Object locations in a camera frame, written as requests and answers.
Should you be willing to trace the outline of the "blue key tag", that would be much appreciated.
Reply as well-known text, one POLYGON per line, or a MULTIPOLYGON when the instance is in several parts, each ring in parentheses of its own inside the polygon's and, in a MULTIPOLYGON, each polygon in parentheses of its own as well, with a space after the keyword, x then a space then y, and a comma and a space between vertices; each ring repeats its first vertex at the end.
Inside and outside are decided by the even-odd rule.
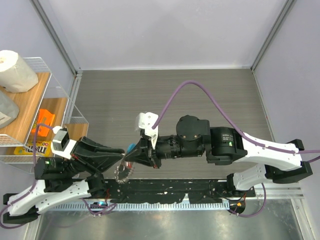
POLYGON ((126 153, 129 154, 135 147, 136 147, 136 144, 135 143, 131 143, 128 146, 126 153))

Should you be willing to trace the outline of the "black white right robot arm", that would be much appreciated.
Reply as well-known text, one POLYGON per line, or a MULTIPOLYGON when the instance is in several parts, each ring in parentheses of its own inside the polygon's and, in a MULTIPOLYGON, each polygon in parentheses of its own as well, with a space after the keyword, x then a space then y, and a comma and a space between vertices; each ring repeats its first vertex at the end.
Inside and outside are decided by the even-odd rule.
POLYGON ((185 115, 176 124, 176 134, 159 136, 153 129, 158 115, 140 113, 136 117, 139 142, 124 160, 159 168, 162 160, 205 156, 209 164, 227 166, 249 162, 255 165, 227 176, 226 191, 238 197, 251 187, 272 180, 275 184, 297 183, 313 174, 310 163, 298 154, 303 147, 299 139, 275 143, 239 134, 230 127, 211 127, 206 119, 185 115))

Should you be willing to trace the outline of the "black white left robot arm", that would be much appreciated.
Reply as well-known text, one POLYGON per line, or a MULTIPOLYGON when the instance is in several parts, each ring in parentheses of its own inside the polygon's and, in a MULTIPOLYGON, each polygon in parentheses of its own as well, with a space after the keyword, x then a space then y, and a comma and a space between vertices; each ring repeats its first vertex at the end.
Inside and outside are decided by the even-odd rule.
POLYGON ((39 157, 34 183, 20 193, 3 196, 1 227, 14 229, 30 223, 58 205, 107 195, 103 173, 120 161, 125 151, 96 143, 87 137, 52 146, 54 157, 39 157))

